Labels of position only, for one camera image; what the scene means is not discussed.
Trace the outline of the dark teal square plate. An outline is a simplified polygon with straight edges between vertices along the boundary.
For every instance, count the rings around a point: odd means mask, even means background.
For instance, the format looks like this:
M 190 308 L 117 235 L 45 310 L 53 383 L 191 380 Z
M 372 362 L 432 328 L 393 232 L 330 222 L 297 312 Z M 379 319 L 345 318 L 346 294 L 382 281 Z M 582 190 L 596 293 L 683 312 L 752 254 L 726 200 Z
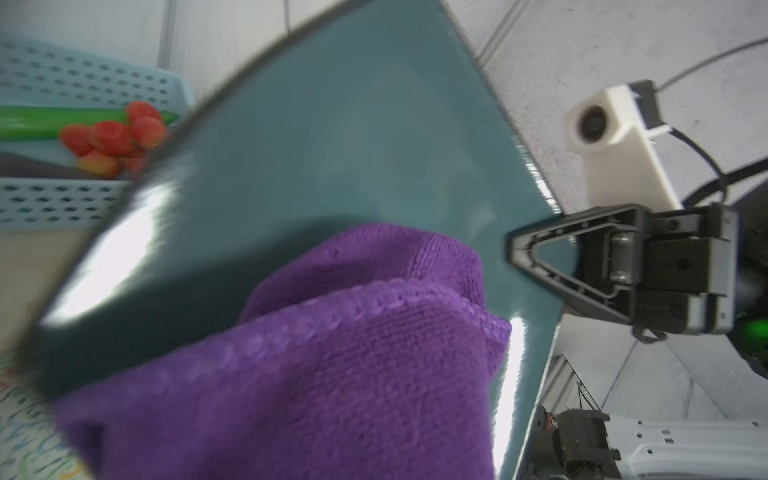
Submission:
M 189 115 L 98 223 L 39 317 L 58 398 L 234 323 L 256 284 L 321 241 L 387 222 L 483 264 L 513 328 L 492 388 L 493 463 L 514 478 L 563 304 L 508 261 L 557 200 L 439 1 L 348 1 Z

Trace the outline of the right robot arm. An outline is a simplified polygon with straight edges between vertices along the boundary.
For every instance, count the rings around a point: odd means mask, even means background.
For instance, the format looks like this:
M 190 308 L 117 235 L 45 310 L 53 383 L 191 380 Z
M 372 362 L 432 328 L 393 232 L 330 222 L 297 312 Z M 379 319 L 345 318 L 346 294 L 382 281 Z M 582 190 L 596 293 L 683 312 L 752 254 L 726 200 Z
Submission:
M 765 173 L 759 160 L 695 190 L 678 210 L 598 207 L 508 236 L 509 262 L 578 312 L 629 326 L 652 344 L 725 335 L 767 373 L 767 188 L 733 205 L 717 192 Z M 539 407 L 525 458 L 535 476 L 569 479 L 763 479 L 764 421 L 654 422 L 597 409 Z

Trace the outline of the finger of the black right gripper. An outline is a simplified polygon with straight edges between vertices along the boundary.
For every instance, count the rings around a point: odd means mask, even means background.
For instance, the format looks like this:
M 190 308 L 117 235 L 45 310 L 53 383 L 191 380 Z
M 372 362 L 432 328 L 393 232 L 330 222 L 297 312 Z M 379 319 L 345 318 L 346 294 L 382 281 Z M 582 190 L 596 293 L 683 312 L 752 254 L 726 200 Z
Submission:
M 635 320 L 642 277 L 645 208 L 592 208 L 507 236 L 509 262 L 577 312 L 616 324 Z

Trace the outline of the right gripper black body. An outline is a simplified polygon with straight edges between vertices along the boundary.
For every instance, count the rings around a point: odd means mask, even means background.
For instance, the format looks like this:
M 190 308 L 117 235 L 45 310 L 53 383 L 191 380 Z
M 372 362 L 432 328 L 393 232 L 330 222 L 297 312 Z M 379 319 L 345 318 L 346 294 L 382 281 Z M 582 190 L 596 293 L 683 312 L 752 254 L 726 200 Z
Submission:
M 727 205 L 653 213 L 643 241 L 632 327 L 724 335 L 735 323 L 738 214 Z

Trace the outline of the purple cloth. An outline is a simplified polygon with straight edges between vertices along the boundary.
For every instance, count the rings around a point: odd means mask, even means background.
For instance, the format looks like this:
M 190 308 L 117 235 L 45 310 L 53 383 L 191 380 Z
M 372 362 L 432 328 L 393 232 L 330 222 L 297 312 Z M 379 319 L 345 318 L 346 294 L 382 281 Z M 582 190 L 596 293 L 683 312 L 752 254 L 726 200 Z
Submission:
M 368 224 L 264 280 L 235 327 L 53 413 L 100 479 L 490 479 L 510 333 L 473 249 Z

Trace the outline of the colourful squiggle round plate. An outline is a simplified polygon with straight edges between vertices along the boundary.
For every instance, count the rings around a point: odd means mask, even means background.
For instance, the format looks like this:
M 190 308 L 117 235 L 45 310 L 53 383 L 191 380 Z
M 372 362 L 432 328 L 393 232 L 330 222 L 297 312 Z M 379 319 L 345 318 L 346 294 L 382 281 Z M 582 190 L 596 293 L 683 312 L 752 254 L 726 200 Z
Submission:
M 1 356 L 1 477 L 92 477 L 59 434 L 49 406 L 29 391 L 8 354 Z

